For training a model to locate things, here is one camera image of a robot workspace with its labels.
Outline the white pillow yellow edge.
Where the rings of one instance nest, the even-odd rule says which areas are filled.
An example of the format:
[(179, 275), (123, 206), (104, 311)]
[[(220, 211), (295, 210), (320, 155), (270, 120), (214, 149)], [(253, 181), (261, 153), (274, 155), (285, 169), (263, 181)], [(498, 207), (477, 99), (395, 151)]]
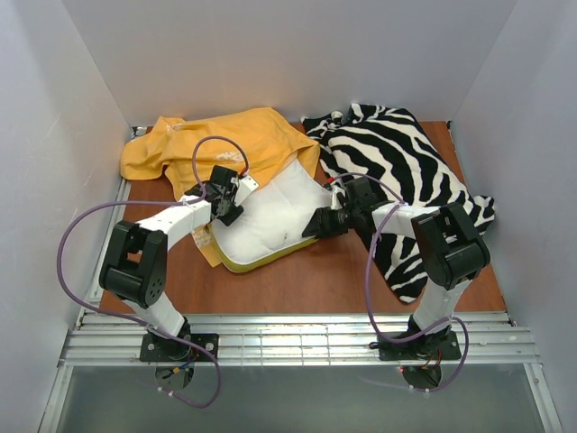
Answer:
[(230, 272), (246, 273), (294, 253), (315, 241), (302, 233), (314, 212), (330, 205), (330, 193), (294, 160), (243, 202), (232, 224), (211, 223), (215, 258)]

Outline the yellow pillowcase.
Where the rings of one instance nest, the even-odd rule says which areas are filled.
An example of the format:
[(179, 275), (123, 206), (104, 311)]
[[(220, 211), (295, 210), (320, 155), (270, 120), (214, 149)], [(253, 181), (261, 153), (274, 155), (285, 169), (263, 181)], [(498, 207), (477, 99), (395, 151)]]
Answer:
[[(198, 182), (208, 181), (216, 165), (252, 176), (261, 189), (294, 160), (314, 178), (319, 154), (318, 142), (276, 110), (262, 107), (188, 122), (161, 117), (148, 134), (124, 146), (120, 173), (130, 181), (166, 177), (175, 199), (181, 199)], [(210, 225), (192, 236), (208, 263), (217, 266)]]

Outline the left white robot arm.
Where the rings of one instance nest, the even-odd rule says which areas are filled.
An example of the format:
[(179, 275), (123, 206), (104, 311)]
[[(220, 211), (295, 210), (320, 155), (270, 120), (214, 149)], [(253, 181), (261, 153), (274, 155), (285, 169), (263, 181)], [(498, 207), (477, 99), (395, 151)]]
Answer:
[(186, 191), (177, 205), (135, 223), (117, 223), (100, 270), (100, 287), (161, 338), (182, 339), (187, 321), (165, 293), (169, 250), (215, 220), (230, 226), (258, 187), (250, 175), (216, 165), (209, 180)]

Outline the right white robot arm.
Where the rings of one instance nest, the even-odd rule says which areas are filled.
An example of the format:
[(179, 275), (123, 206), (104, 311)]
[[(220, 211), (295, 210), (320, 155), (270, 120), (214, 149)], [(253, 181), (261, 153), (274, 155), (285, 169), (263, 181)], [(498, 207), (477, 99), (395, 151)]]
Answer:
[(314, 211), (302, 235), (325, 239), (351, 229), (365, 230), (371, 235), (371, 258), (385, 235), (414, 240), (427, 277), (422, 299), (405, 332), (397, 336), (379, 332), (370, 347), (398, 358), (437, 354), (452, 342), (459, 299), (490, 263), (490, 252), (479, 231), (459, 203), (415, 207), (402, 198), (385, 200), (380, 197), (385, 184), (361, 173), (341, 187), (335, 183), (330, 179), (326, 184), (330, 206)]

